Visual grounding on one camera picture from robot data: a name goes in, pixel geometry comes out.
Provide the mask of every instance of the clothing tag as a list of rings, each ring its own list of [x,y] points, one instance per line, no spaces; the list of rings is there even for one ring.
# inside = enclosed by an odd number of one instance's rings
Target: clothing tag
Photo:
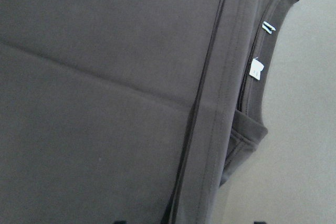
[[[262,26],[263,26],[262,28],[263,28],[266,32],[268,32],[269,34],[272,34],[273,31],[276,31],[275,27],[272,26],[270,23],[267,23],[266,21],[264,21],[262,24],[263,24],[263,25],[262,25]]]
[[[264,69],[264,65],[257,59],[253,59],[251,62],[250,76],[260,80],[260,73]]]

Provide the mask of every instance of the light gray surface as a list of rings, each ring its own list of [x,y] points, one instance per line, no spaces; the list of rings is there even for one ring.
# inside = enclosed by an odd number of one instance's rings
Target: light gray surface
[[[301,0],[278,37],[269,133],[219,190],[213,223],[336,223],[336,1]]]

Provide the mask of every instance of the folded gray garment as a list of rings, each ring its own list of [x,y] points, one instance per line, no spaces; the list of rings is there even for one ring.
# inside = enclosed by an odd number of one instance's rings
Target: folded gray garment
[[[0,0],[1,224],[210,223],[296,1]]]

